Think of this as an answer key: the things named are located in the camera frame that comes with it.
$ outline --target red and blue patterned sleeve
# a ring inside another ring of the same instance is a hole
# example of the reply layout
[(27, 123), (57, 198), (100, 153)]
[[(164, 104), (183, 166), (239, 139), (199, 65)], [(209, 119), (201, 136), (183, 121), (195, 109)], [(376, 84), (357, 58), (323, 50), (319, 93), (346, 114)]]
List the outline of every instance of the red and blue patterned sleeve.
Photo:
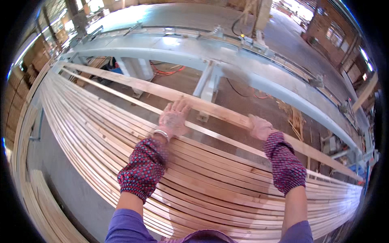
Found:
[(130, 162), (117, 174), (120, 192), (137, 195), (145, 204), (164, 175), (168, 150), (153, 138), (141, 140), (130, 155)]
[(266, 140), (265, 153), (272, 163), (274, 186), (285, 195), (297, 186), (305, 187), (307, 170), (294, 155), (292, 146), (282, 132), (271, 133)]

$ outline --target purple shirt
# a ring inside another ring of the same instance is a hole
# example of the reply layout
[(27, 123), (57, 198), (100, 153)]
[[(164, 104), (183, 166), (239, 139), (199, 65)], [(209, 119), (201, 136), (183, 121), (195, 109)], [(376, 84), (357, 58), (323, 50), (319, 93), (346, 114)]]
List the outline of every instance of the purple shirt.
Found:
[[(313, 241), (312, 231), (308, 221), (301, 221), (286, 231), (280, 243), (313, 243)], [(156, 243), (157, 240), (149, 234), (139, 213), (130, 209), (118, 209), (112, 216), (105, 243), (119, 242)], [(229, 236), (211, 229), (196, 231), (183, 239), (165, 242), (235, 243)]]

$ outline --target hand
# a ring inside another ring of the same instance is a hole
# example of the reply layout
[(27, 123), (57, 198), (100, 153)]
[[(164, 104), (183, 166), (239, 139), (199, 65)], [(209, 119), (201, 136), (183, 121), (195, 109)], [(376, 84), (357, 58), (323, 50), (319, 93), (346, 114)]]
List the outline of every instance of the hand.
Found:
[(159, 117), (159, 130), (166, 132), (168, 138), (181, 136), (188, 132), (185, 127), (185, 120), (188, 117), (192, 106), (187, 104), (185, 99), (169, 103)]
[(252, 123), (250, 135), (254, 138), (266, 141), (269, 135), (276, 131), (273, 129), (273, 125), (265, 119), (252, 114), (249, 114), (249, 118)]

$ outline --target person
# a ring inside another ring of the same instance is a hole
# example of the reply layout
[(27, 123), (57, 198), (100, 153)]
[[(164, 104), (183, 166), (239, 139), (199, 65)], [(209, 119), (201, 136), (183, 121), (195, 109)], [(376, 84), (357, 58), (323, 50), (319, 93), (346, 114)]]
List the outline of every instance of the person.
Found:
[[(112, 216), (106, 243), (157, 242), (143, 224), (143, 204), (151, 196), (164, 174), (168, 161), (167, 143), (174, 136), (184, 135), (184, 123), (191, 106), (185, 100), (169, 103), (159, 118), (154, 134), (141, 140), (130, 156), (129, 164), (117, 175), (120, 198)], [(274, 130), (266, 120), (249, 115), (252, 123), (250, 135), (265, 140), (266, 156), (272, 163), (273, 183), (285, 195), (285, 213), (281, 230), (281, 243), (313, 242), (307, 221), (307, 196), (305, 193), (306, 169), (294, 155), (282, 132)], [(205, 229), (184, 239), (170, 240), (177, 243), (233, 243), (224, 233)]]

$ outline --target bracelet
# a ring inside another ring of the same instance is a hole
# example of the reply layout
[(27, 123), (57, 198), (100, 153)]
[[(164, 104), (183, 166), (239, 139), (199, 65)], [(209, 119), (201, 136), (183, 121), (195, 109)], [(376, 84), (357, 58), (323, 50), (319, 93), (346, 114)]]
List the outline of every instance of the bracelet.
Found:
[(153, 134), (154, 133), (159, 133), (159, 134), (163, 135), (166, 138), (166, 140), (169, 142), (170, 138), (166, 132), (159, 130), (159, 129), (156, 129), (156, 130), (154, 130)]

